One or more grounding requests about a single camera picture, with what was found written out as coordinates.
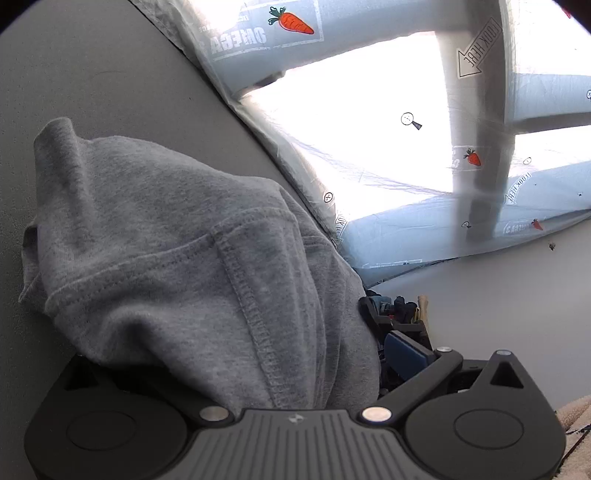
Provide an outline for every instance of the black line on blanket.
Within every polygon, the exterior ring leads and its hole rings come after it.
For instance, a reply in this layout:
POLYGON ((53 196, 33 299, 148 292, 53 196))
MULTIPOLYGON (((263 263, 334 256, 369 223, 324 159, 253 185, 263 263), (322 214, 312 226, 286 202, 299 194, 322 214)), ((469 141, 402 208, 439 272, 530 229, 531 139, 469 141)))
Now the black line on blanket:
POLYGON ((567 459, 567 458, 570 456, 570 454, 571 454, 571 453, 573 453, 573 452, 574 452, 574 451, 577 449, 577 447, 578 447, 579 445, 581 445, 581 442, 582 442, 583 440, 585 440, 585 437, 586 437, 586 436, 589 434, 589 432, 591 432, 591 430, 586 430, 586 431, 585 431, 585 433, 583 433, 583 434, 581 435, 581 438, 579 438, 579 439, 577 440, 577 443, 575 443, 575 444, 574 444, 574 445, 571 447, 571 449, 568 451, 568 453, 567 453, 567 454, 566 454, 566 455, 565 455, 565 456, 562 458, 562 460, 560 461, 560 464, 559 464, 559 466, 558 466, 558 470, 557 470, 557 472, 556 472, 556 475, 558 475, 558 474, 560 473, 560 469, 561 469, 561 468, 562 468, 562 466, 564 465, 564 463, 565 463, 566 459, 567 459))

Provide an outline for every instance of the triangular cutout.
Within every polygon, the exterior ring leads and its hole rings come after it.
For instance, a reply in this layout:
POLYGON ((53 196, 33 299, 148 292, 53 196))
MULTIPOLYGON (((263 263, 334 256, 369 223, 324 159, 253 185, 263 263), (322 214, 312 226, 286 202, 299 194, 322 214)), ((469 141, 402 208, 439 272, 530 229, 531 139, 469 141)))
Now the triangular cutout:
POLYGON ((498 385, 500 387, 523 388, 523 383, 513 370, 513 367, 508 362, 503 362, 496 369, 492 377, 491 385, 498 385))

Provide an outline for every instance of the white surface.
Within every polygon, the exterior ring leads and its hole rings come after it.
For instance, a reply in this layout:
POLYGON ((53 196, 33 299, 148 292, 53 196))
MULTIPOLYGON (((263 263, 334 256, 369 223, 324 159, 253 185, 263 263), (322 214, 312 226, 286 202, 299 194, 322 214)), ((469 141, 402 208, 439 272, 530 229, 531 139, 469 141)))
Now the white surface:
POLYGON ((434 347, 451 346, 474 359, 509 349, 558 408, 591 393, 589 238, 585 221, 519 247, 422 268, 373 290, 406 301, 428 295, 434 347))

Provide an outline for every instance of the orange carrot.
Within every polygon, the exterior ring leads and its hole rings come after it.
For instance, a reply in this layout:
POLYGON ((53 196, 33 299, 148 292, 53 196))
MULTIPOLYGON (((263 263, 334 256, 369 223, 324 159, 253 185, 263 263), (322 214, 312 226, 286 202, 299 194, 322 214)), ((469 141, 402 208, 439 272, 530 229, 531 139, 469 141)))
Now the orange carrot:
POLYGON ((271 7, 269 13, 275 18, 269 19, 269 25, 279 21, 279 25, 290 32, 306 33, 312 35, 314 30, 310 28, 303 20, 296 17, 294 14, 286 12, 285 7, 281 7, 279 11, 275 7, 271 7))

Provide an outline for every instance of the gray fabric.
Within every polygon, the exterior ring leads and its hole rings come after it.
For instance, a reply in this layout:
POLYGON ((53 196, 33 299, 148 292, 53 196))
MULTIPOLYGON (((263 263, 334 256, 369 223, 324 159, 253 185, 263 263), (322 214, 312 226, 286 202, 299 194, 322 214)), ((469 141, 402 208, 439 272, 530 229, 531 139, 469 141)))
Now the gray fabric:
POLYGON ((361 280, 276 182, 157 144, 35 140, 20 301, 104 365, 163 364, 234 412, 377 397, 361 280))

